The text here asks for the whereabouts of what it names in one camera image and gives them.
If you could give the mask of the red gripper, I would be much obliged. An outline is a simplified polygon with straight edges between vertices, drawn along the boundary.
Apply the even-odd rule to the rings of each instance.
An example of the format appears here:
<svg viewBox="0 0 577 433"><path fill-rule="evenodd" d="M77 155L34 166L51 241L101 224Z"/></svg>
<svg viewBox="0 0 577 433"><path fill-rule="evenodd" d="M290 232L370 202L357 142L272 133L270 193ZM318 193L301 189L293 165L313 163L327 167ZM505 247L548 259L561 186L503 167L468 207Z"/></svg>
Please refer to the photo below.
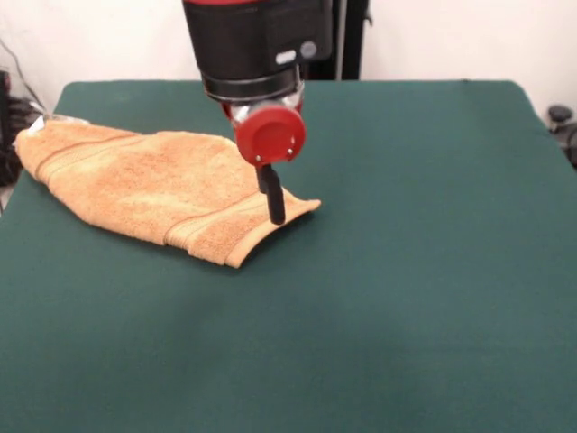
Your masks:
<svg viewBox="0 0 577 433"><path fill-rule="evenodd" d="M270 221L286 222L284 194L277 172L270 164L292 161L301 152L307 129L300 113L287 107L263 107L249 114L235 128L241 156L257 167L259 190L266 196Z"/></svg>

